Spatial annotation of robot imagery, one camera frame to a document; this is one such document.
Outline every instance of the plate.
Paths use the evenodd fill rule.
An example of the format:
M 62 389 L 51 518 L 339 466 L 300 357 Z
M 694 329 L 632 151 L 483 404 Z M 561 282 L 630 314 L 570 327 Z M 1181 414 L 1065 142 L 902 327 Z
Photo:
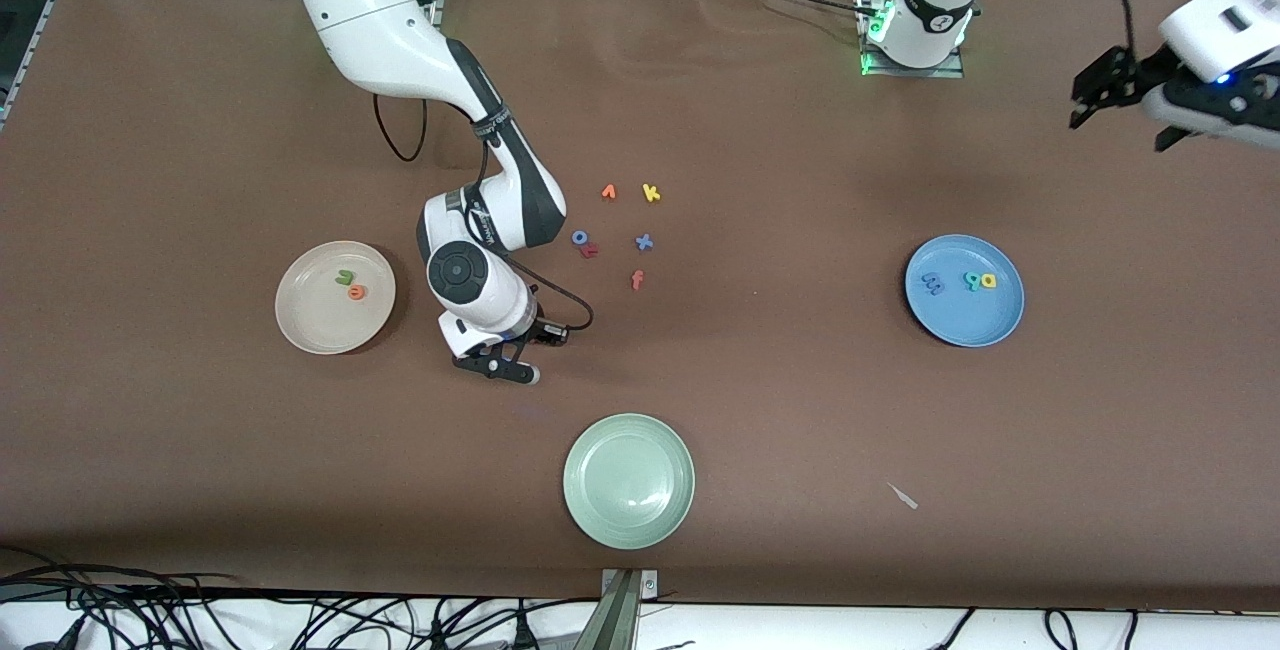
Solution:
M 348 298 L 339 273 L 352 273 L 349 285 L 365 289 Z M 307 250 L 293 261 L 275 289 L 275 322 L 284 337 L 315 354 L 346 353 L 378 335 L 396 305 L 396 276 L 378 250 L 355 241 L 334 241 Z
M 603 418 L 568 450 L 564 503 L 582 532 L 602 545 L 655 545 L 676 532 L 692 502 L 694 459 L 658 418 Z
M 995 287 L 988 287 L 991 278 Z M 1018 328 L 1027 298 L 1023 278 L 995 244 L 973 235 L 941 235 L 920 244 L 906 264 L 906 302 L 940 339 L 984 348 Z

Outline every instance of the beige plate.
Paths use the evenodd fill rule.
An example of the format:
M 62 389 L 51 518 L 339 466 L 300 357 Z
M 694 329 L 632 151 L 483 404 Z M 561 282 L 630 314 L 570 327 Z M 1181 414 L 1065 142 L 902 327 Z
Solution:
M 365 287 L 351 299 L 339 271 L 355 273 Z M 275 289 L 275 322 L 284 337 L 315 354 L 346 353 L 381 330 L 396 305 L 396 276 L 387 258 L 365 243 L 334 241 L 307 250 L 293 261 Z

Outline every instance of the brown table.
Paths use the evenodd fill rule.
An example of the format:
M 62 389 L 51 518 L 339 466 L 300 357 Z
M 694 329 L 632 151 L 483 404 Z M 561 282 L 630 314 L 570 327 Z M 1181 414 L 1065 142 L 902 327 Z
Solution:
M 1134 0 L 1143 49 L 1184 1 Z M 792 0 L 448 0 L 602 248 L 521 253 L 598 308 L 526 389 L 449 366 L 421 278 L 415 214 L 479 161 L 447 107 L 406 166 L 297 0 L 58 0 L 0 134 L 0 536 L 306 589 L 589 595 L 637 566 L 686 600 L 1275 608 L 1280 155 L 1152 154 L 1139 111 L 1068 131 L 1116 0 L 982 4 L 964 81 L 901 81 Z M 416 104 L 388 113 L 412 139 Z M 946 232 L 1018 264 L 1009 340 L 908 312 Z M 312 357 L 271 299 L 334 239 L 399 298 Z M 577 432 L 627 409 L 698 467 L 639 553 L 561 499 Z

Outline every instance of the white floor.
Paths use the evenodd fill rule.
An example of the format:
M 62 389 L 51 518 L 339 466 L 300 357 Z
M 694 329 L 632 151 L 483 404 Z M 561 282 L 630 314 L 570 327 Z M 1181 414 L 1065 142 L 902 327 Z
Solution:
M 371 600 L 365 612 L 385 604 Z M 449 601 L 444 614 L 465 601 Z M 515 601 L 494 600 L 480 605 L 467 622 Z M 591 614 L 591 604 L 570 604 L 531 613 L 530 627 L 541 638 L 581 631 Z M 287 650 L 306 624 L 308 606 L 279 605 L 266 600 L 219 600 L 212 604 L 220 622 L 243 650 Z M 411 608 L 393 609 L 389 622 L 425 631 L 430 624 L 434 600 L 412 600 Z M 690 650 L 749 649 L 847 649 L 847 650 L 931 650 L 946 638 L 961 610 L 906 608 L 799 608 L 750 605 L 645 605 L 640 619 L 636 650 L 669 649 L 689 641 Z M 1120 650 L 1129 614 L 1071 612 L 1079 650 Z M 230 645 L 193 610 L 197 631 L 209 650 L 229 650 Z M 78 617 L 60 603 L 10 603 L 0 606 L 0 650 L 22 650 L 44 641 L 55 641 Z M 307 641 L 307 647 L 328 647 L 355 621 L 335 621 Z M 142 641 L 136 619 L 122 630 Z M 467 650 L 494 647 L 509 641 L 515 623 L 507 623 L 476 638 Z M 1059 631 L 1066 642 L 1065 631 Z M 449 642 L 456 649 L 462 637 Z M 344 650 L 398 650 L 410 637 L 392 631 L 364 632 L 343 641 Z M 978 610 L 965 626 L 952 650 L 1057 650 L 1044 632 L 1037 610 Z M 1280 650 L 1280 617 L 1146 613 L 1140 615 L 1132 650 Z M 86 631 L 78 650 L 110 650 L 106 632 Z

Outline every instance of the blue plate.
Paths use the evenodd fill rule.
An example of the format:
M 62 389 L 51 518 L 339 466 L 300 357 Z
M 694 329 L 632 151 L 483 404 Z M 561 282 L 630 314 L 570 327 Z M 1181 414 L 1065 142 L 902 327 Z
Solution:
M 906 302 L 940 339 L 984 348 L 1018 328 L 1027 298 L 1023 278 L 995 244 L 973 235 L 941 235 L 920 244 L 906 264 Z

